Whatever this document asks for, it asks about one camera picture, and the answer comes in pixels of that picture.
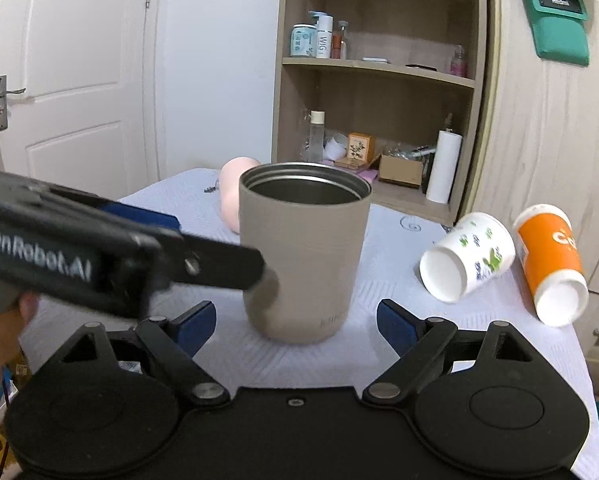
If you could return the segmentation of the white lotion bottle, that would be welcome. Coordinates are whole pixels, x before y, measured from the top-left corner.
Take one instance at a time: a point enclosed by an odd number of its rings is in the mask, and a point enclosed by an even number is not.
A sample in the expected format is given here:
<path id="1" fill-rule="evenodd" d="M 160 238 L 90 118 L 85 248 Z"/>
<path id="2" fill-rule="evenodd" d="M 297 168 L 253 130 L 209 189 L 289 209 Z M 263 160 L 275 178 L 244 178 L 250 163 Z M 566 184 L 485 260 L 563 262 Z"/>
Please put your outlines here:
<path id="1" fill-rule="evenodd" d="M 333 16 L 322 11 L 310 11 L 316 26 L 316 58 L 331 58 Z"/>

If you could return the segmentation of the wooden open shelf unit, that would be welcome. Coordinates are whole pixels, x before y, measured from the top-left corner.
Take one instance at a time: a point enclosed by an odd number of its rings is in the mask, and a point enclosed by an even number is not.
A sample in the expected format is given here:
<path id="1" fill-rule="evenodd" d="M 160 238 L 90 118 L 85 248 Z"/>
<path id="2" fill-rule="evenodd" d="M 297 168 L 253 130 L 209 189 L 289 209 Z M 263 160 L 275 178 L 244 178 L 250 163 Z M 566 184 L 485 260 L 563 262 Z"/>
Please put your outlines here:
<path id="1" fill-rule="evenodd" d="M 487 10 L 487 0 L 280 0 L 273 159 L 301 158 L 312 110 L 323 110 L 333 131 L 414 148 L 434 144 L 450 127 L 462 145 L 447 204 L 431 202 L 421 188 L 387 182 L 374 186 L 373 198 L 406 214 L 455 222 L 481 112 Z M 290 31 L 309 23 L 310 11 L 348 22 L 346 60 L 290 56 Z M 458 44 L 467 54 L 465 78 L 450 74 Z"/>

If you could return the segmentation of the orange floral box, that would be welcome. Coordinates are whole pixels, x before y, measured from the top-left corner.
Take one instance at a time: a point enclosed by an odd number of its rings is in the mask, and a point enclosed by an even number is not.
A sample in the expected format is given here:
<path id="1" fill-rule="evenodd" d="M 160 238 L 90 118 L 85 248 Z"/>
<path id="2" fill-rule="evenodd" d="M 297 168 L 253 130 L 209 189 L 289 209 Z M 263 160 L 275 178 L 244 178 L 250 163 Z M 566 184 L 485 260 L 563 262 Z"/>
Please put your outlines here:
<path id="1" fill-rule="evenodd" d="M 352 132 L 348 136 L 347 157 L 358 162 L 369 162 L 374 155 L 374 138 L 369 134 Z"/>

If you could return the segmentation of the teal hanging pouch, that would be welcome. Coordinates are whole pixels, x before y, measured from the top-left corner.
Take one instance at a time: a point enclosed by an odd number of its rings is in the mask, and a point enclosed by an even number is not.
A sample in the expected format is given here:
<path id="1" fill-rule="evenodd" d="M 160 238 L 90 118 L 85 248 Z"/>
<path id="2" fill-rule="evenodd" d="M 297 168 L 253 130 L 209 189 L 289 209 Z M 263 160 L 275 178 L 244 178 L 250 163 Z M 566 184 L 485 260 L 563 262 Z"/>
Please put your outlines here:
<path id="1" fill-rule="evenodd" d="M 549 61 L 588 66 L 583 0 L 523 0 L 536 54 Z"/>

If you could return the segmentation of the red liquid bottle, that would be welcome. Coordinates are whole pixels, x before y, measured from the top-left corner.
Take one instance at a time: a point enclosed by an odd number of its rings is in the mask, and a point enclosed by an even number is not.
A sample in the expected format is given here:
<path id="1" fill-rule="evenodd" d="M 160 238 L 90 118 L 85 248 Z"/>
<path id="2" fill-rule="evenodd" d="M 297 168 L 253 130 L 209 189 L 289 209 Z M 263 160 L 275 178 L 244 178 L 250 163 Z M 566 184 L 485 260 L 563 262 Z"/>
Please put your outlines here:
<path id="1" fill-rule="evenodd" d="M 337 23 L 337 29 L 334 30 L 332 35 L 331 58 L 336 60 L 346 60 L 348 58 L 348 26 L 348 22 L 344 20 L 339 20 Z"/>

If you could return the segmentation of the beige metal tumbler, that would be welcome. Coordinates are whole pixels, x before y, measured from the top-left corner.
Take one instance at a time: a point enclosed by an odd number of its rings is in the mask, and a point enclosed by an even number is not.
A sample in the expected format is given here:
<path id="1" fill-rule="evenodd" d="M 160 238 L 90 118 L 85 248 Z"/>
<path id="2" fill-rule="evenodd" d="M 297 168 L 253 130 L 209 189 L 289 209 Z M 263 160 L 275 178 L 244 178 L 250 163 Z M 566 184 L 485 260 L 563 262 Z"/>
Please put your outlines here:
<path id="1" fill-rule="evenodd" d="M 277 162 L 240 179 L 240 236 L 266 261 L 245 292 L 255 330 L 283 344 L 315 344 L 349 313 L 371 205 L 368 181 L 314 162 Z"/>

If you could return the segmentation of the white frog paper cup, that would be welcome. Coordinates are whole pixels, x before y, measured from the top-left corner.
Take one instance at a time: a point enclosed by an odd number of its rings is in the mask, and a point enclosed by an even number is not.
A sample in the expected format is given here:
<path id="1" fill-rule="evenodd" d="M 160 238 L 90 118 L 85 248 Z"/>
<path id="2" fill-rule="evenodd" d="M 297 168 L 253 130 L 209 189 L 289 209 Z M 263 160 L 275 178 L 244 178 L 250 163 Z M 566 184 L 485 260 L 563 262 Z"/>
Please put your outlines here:
<path id="1" fill-rule="evenodd" d="M 508 229 L 490 214 L 471 212 L 424 252 L 419 271 L 423 285 L 434 298 L 456 304 L 507 272 L 514 259 L 515 247 Z"/>

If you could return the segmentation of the small cardboard box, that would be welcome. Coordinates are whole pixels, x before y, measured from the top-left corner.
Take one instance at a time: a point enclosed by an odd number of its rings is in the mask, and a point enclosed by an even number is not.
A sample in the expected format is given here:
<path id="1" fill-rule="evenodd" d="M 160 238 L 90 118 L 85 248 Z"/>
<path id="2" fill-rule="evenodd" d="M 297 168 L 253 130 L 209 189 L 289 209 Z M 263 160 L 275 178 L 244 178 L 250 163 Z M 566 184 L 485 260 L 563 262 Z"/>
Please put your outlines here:
<path id="1" fill-rule="evenodd" d="M 379 180 L 382 182 L 419 188 L 423 178 L 423 162 L 392 155 L 382 155 Z"/>

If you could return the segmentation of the teal wipes canister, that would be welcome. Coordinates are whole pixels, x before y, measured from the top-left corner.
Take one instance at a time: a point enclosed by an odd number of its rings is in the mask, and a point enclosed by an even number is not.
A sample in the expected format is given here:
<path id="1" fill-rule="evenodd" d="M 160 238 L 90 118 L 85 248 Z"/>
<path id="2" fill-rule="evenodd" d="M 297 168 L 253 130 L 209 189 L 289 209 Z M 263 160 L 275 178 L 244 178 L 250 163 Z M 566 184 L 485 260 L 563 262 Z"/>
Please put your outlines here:
<path id="1" fill-rule="evenodd" d="M 290 56 L 314 58 L 316 56 L 316 26 L 296 24 L 290 31 Z"/>

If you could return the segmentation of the white patterned tablecloth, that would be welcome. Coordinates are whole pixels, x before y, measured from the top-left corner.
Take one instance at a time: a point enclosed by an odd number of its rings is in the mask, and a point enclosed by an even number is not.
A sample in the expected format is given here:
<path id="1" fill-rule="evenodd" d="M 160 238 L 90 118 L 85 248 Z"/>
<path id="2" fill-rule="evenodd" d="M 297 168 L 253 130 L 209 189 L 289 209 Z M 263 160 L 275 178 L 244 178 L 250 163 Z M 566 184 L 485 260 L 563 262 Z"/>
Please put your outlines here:
<path id="1" fill-rule="evenodd" d="M 189 233 L 236 242 L 219 216 L 219 192 L 206 193 L 219 171 L 192 169 L 157 182 L 121 201 L 172 214 Z M 355 386 L 361 393 L 398 358 L 377 330 L 375 311 L 392 299 L 419 318 L 439 315 L 460 328 L 485 330 L 491 321 L 514 325 L 560 372 L 587 406 L 590 430 L 572 470 L 580 479 L 599 479 L 599 418 L 584 353 L 572 326 L 553 328 L 531 314 L 523 272 L 515 263 L 503 278 L 478 288 L 459 304 L 435 300 L 422 285 L 418 265 L 423 252 L 444 237 L 443 227 L 419 217 L 372 205 L 350 311 L 343 327 L 322 344 L 286 346 L 261 337 L 246 318 L 241 292 L 173 286 L 153 297 L 150 313 L 175 318 L 202 300 L 214 303 L 217 328 L 195 362 L 234 393 L 237 387 Z M 130 323 L 42 298 L 37 316 L 20 338 L 36 372 L 84 323 L 108 330 Z"/>

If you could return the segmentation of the wooden wardrobe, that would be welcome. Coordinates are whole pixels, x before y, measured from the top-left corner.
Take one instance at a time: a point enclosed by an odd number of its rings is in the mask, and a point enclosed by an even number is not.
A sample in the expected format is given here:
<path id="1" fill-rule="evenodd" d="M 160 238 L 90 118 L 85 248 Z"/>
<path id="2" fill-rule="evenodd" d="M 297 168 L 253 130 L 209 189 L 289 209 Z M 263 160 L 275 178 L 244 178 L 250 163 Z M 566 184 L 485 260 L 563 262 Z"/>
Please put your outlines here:
<path id="1" fill-rule="evenodd" d="M 599 393 L 599 0 L 585 0 L 590 63 L 546 61 L 523 0 L 489 0 L 488 73 L 463 209 L 506 224 L 547 203 L 569 216 L 591 291 L 576 322 Z"/>

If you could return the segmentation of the white door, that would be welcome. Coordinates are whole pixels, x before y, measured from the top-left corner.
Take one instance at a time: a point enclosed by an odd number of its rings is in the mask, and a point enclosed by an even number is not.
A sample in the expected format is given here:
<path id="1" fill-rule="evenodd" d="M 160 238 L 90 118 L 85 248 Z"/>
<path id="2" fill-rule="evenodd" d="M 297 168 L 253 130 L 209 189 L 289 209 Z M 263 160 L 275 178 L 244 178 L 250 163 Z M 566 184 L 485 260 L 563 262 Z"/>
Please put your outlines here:
<path id="1" fill-rule="evenodd" d="M 0 0 L 0 171 L 121 198 L 159 176 L 158 0 Z"/>

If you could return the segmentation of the clear bottle beige cap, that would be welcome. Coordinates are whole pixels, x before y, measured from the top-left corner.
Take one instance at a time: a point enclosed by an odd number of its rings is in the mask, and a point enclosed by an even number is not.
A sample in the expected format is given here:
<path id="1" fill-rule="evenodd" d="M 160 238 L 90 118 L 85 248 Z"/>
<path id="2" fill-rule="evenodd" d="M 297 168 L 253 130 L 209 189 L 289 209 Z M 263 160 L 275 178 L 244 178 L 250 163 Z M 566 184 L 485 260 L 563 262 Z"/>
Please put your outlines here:
<path id="1" fill-rule="evenodd" d="M 312 110 L 310 112 L 308 148 L 306 151 L 308 162 L 321 162 L 323 159 L 324 122 L 325 113 L 323 110 Z"/>

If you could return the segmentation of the small pink bottle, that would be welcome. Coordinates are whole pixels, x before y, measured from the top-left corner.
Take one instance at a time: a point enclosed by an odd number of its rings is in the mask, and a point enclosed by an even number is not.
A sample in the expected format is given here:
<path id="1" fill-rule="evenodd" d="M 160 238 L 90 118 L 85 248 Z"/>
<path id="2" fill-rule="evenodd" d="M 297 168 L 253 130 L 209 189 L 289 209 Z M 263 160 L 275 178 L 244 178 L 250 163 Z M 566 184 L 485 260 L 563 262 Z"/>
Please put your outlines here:
<path id="1" fill-rule="evenodd" d="M 455 52 L 450 62 L 450 74 L 465 78 L 467 76 L 467 54 L 464 47 L 459 44 L 455 47 Z"/>

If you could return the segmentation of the pink cup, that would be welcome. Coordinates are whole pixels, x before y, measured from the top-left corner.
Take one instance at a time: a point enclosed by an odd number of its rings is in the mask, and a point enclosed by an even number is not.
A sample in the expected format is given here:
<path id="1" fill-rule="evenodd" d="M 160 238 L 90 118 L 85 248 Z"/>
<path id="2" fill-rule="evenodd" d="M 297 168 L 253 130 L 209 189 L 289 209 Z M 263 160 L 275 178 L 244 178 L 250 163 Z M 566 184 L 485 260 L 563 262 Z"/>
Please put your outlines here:
<path id="1" fill-rule="evenodd" d="M 260 165 L 252 157 L 235 157 L 226 162 L 219 174 L 220 217 L 233 232 L 240 233 L 240 179 L 249 169 Z"/>

